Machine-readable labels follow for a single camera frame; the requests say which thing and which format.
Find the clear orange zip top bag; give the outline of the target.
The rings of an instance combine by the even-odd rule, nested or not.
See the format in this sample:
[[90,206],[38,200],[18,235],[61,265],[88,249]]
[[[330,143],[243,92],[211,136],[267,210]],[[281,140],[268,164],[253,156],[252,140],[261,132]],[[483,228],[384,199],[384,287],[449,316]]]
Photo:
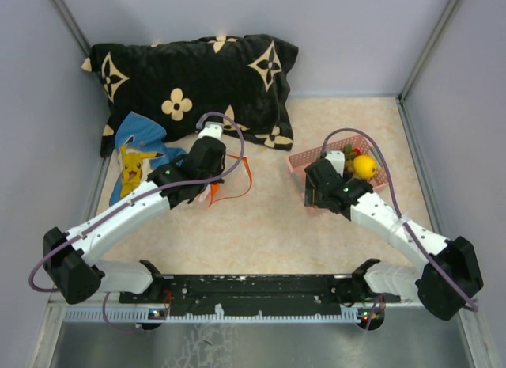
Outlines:
[[212,184],[208,185],[206,190],[199,195],[196,201],[198,208],[211,207],[223,200],[238,199],[251,190],[253,177],[247,157],[239,158],[238,155],[226,154],[225,167],[231,167],[236,161],[240,161],[240,163],[221,183],[213,183],[221,185],[215,196],[210,194]]

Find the red strawberries with leaves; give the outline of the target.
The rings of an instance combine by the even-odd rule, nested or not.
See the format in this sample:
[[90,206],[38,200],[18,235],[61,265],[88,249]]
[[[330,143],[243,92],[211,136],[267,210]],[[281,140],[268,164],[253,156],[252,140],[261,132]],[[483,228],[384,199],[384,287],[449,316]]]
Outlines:
[[361,151],[358,148],[353,148],[351,144],[348,144],[343,148],[343,153],[352,154],[353,157],[361,155]]

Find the yellow lemon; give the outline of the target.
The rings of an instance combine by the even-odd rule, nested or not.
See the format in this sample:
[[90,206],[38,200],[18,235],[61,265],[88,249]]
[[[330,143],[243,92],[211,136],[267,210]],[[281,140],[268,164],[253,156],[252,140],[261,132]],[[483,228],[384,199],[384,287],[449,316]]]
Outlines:
[[353,159],[353,177],[361,180],[372,179],[378,171],[376,160],[368,155],[359,155]]

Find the pink plastic basket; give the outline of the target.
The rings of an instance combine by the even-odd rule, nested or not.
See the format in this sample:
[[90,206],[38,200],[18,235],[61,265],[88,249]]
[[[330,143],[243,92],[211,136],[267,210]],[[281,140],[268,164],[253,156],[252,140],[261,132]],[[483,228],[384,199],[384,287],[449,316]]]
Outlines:
[[[374,188],[375,192],[381,193],[389,188],[386,170],[380,160],[378,151],[363,135],[349,135],[348,137],[340,135],[336,141],[329,142],[327,144],[327,149],[343,151],[343,148],[348,144],[351,144],[353,148],[358,148],[361,151],[361,154],[367,154],[376,160],[378,172],[371,180],[368,181]],[[304,204],[305,189],[304,169],[317,160],[320,155],[320,150],[321,147],[318,146],[287,157],[287,165],[296,189],[300,194],[302,204]]]

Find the brown longan bunch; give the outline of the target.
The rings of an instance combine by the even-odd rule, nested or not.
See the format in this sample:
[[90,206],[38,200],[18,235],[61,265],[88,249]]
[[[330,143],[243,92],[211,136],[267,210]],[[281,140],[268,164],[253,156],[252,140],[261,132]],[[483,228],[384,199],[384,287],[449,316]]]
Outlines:
[[354,173],[354,165],[353,160],[357,157],[357,154],[352,151],[348,154],[345,154],[345,171],[348,173]]

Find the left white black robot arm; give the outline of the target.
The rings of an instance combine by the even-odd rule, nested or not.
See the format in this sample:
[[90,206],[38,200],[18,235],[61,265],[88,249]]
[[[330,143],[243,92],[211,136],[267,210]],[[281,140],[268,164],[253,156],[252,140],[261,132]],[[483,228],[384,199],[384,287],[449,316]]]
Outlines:
[[182,202],[190,202],[205,188],[207,178],[225,169],[225,144],[211,136],[198,139],[180,163],[161,165],[136,189],[87,223],[67,232],[55,227],[43,237],[43,268],[66,302],[75,305],[100,292],[138,294],[159,300],[164,282],[146,261],[127,264],[104,260],[114,245],[144,222]]

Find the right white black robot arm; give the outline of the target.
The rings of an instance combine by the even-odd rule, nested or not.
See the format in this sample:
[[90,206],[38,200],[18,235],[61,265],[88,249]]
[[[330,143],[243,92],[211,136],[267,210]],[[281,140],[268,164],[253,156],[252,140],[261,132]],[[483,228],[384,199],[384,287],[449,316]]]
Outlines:
[[474,296],[484,282],[473,244],[451,240],[399,214],[372,186],[345,180],[335,162],[320,158],[304,170],[305,204],[340,214],[371,230],[404,255],[409,267],[383,261],[360,268],[353,292],[362,301],[392,294],[420,303],[435,317],[449,321],[461,309],[475,309]]

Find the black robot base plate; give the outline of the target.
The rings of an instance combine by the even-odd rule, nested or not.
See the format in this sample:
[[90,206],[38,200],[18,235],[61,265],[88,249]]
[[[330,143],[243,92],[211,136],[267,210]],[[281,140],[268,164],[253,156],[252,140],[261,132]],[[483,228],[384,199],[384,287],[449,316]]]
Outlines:
[[372,300],[365,280],[348,275],[165,275],[141,294],[123,292],[122,304],[167,305],[173,316],[339,315],[343,307]]

